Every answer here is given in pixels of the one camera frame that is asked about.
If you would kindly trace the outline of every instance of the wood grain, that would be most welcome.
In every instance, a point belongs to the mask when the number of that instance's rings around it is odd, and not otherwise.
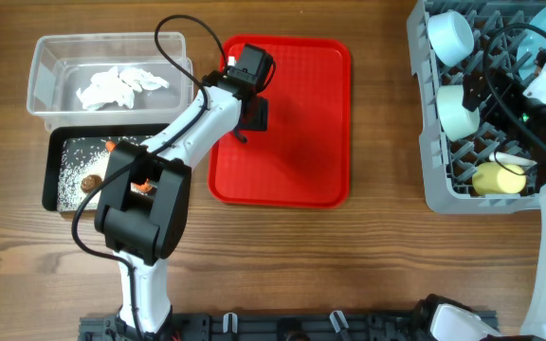
[[[223,41],[247,32],[338,39],[354,71],[349,199],[325,211],[226,206],[210,196],[202,162],[170,257],[177,312],[409,309],[437,293],[498,310],[503,331],[518,331],[534,288],[539,214],[443,216],[426,206],[406,35],[413,0],[10,3],[0,1],[0,340],[74,340],[81,316],[110,314],[121,302],[117,265],[83,254],[69,217],[41,206],[48,134],[25,105],[37,40],[151,31],[172,13],[200,17]],[[195,74],[216,67],[200,27],[168,29],[186,36]],[[81,233],[104,250],[89,219]]]

